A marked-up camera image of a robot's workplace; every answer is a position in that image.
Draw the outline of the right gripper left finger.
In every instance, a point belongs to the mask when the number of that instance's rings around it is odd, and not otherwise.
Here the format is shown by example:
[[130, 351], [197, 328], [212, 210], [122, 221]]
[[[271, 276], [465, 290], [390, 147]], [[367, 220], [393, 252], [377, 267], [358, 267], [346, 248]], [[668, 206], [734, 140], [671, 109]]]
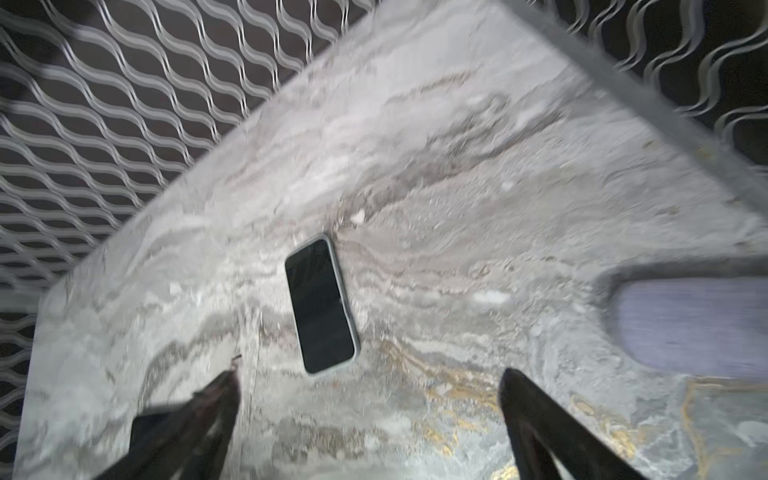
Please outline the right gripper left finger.
[[238, 373], [225, 370], [150, 430], [99, 479], [219, 479], [241, 402]]

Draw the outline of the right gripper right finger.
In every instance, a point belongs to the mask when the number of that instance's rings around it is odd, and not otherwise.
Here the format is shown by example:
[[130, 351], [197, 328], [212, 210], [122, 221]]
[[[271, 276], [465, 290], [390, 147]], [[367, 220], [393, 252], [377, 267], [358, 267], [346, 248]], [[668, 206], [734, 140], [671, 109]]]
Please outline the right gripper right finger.
[[559, 479], [558, 464], [575, 479], [643, 477], [523, 372], [504, 371], [498, 403], [521, 479]]

